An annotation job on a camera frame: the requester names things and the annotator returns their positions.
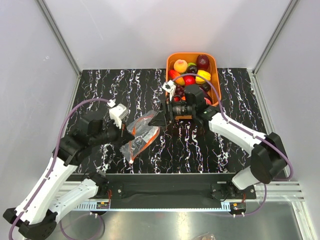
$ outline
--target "marble pattern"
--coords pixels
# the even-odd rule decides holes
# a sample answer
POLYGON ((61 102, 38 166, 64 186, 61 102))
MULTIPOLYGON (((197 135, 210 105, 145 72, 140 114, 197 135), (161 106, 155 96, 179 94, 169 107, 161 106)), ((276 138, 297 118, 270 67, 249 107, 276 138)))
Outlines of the marble pattern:
MULTIPOLYGON (((129 108, 127 124, 147 111, 157 110, 165 94, 161 88, 165 69, 84 70, 73 106, 91 98, 106 98, 129 108)), ((228 116, 260 132, 266 132, 255 93, 245 68, 219 68, 222 105, 228 116)), ((72 129, 81 113, 100 110, 104 103, 92 102, 77 110, 68 123, 72 129)), ((106 173, 226 173, 248 166, 248 154, 227 138, 204 132, 192 120, 179 120, 162 128, 157 139, 129 164, 118 149, 106 144, 93 149, 76 173, 103 170, 106 173)))

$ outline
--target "clear plastic bag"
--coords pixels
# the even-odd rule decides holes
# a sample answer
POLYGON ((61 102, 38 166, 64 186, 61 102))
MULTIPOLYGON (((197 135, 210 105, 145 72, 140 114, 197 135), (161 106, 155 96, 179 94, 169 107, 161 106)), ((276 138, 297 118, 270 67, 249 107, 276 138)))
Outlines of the clear plastic bag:
POLYGON ((158 137, 160 127, 148 125, 155 115, 156 111, 150 110, 127 126, 127 130, 134 135, 135 139, 123 145, 120 152, 130 164, 158 137))
POLYGON ((205 233, 193 238, 192 240, 216 240, 212 233, 205 233))

